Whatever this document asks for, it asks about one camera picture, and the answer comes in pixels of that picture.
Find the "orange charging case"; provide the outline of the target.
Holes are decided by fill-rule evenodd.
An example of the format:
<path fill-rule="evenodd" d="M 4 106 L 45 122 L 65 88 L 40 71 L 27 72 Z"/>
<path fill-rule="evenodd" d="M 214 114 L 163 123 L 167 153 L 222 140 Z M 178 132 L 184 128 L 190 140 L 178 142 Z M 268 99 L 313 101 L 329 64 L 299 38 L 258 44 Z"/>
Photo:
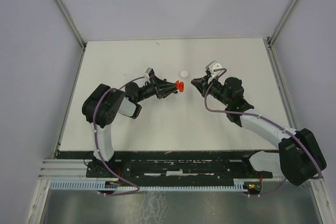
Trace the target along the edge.
<path fill-rule="evenodd" d="M 176 84 L 176 89 L 177 89 L 178 92 L 183 92 L 184 91 L 184 82 L 183 81 L 177 80 L 175 82 L 175 84 Z"/>

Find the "white charging case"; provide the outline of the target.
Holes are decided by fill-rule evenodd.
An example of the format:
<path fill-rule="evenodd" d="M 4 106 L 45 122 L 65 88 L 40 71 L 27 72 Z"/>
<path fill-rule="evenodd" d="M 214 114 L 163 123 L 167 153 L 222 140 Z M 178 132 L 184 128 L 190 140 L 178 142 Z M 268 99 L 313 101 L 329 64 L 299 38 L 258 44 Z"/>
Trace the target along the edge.
<path fill-rule="evenodd" d="M 182 70 L 180 73 L 179 73 L 179 76 L 182 78 L 182 79 L 188 79 L 190 74 L 188 71 L 186 70 Z"/>

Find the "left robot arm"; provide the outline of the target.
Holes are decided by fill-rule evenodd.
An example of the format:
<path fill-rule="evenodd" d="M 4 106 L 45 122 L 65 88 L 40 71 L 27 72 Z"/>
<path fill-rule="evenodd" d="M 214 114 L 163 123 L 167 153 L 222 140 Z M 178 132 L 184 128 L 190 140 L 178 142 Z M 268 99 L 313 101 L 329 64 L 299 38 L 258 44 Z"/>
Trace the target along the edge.
<path fill-rule="evenodd" d="M 142 110 L 141 101 L 151 97 L 164 99 L 184 91 L 182 81 L 172 83 L 154 74 L 144 79 L 145 84 L 141 87 L 132 80 L 120 89 L 101 83 L 83 103 L 82 114 L 91 125 L 95 141 L 93 155 L 101 161 L 98 171 L 105 177 L 112 176 L 116 171 L 116 164 L 111 161 L 114 156 L 111 124 L 117 114 L 136 119 Z"/>

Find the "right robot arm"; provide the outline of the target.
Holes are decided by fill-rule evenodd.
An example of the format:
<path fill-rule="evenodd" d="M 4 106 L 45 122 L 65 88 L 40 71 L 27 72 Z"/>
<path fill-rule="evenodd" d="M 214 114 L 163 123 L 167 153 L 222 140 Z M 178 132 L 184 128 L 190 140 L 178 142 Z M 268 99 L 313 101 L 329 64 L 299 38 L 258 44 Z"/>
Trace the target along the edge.
<path fill-rule="evenodd" d="M 217 79 L 204 76 L 193 79 L 191 84 L 204 99 L 210 95 L 225 105 L 223 112 L 231 122 L 275 146 L 281 172 L 293 185 L 322 177 L 327 164 L 314 134 L 306 128 L 286 128 L 262 115 L 245 100 L 241 80 L 229 77 L 221 84 Z"/>

